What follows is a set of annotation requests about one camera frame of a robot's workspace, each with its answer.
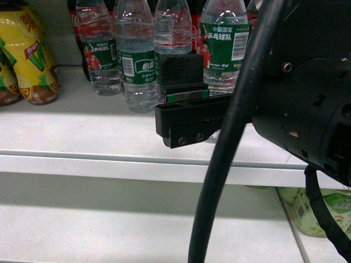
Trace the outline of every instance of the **black strap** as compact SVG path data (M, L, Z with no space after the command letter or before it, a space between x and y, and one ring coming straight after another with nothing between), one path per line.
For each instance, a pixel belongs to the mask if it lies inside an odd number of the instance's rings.
M338 253L346 259L348 263L351 263L351 241L335 222L324 203L318 184L316 169L310 165L307 166L305 176L306 194L320 227L325 231L327 238L333 243Z

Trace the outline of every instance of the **red label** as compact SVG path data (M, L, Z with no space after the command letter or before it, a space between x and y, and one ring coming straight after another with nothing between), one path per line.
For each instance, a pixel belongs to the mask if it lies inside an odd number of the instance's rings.
M34 30L37 28L37 25L34 21L34 19L31 17L29 13L25 13L20 17L22 23L26 26L28 32L31 32L31 30Z
M24 54L26 55L26 59L29 59L29 56L31 54L34 54L37 51L38 47L39 47L39 41L36 40L35 43L32 46L30 46L29 48L25 49L24 50Z
M247 13L247 20L252 23L251 32L253 32L256 27L257 16L258 16L258 13Z
M199 31L199 26L200 26L200 18L201 15L191 15L191 19L193 21L193 36L191 38L191 42L193 43L193 48L192 50L195 51L197 47L197 38L198 38L198 31Z
M72 21L72 27L73 30L76 34L76 38L80 38L79 37L79 30L78 30L78 24L77 24L77 11L75 10L69 10L70 11L70 15L71 15L71 21ZM114 12L113 11L109 11L109 14L111 16L112 21L114 20Z

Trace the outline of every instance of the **water bottle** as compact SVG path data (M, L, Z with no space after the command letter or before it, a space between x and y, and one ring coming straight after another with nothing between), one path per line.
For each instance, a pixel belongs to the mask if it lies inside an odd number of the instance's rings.
M250 34L243 0L210 0L200 19L199 53L210 95L232 93Z
M103 0L77 0L77 24L90 81L98 95L121 90L111 17Z
M136 113L149 112L157 103L157 94L154 25L147 1L119 0L115 30L128 107Z
M159 100L160 61L169 55L191 52L191 28L191 15L186 0L159 0L154 26L156 89Z

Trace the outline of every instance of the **store shelf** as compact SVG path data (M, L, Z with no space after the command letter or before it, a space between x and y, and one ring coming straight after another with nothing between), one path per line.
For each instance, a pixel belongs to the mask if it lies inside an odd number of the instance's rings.
M0 181L2 262L186 262L201 184L30 174ZM206 258L303 263L274 188L224 188Z
M59 99L23 100L0 112L0 172L203 182L214 148L167 148L154 113L128 110L123 94L98 96L80 67L62 67ZM227 183L304 186L304 164L248 124ZM321 187L345 188L320 175Z

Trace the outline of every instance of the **black hose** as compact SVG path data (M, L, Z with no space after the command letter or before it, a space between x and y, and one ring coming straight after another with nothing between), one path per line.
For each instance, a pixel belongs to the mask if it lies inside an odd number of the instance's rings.
M286 0L264 1L258 27L249 42L233 96L203 183L189 245L188 263L205 262L217 205L234 154L250 116L253 99L262 78L265 57L270 51Z
M346 259L348 263L351 263L351 241L335 222L324 203L316 170L310 165L307 166L305 176L306 194L319 226L325 231L327 238L333 243L338 253Z

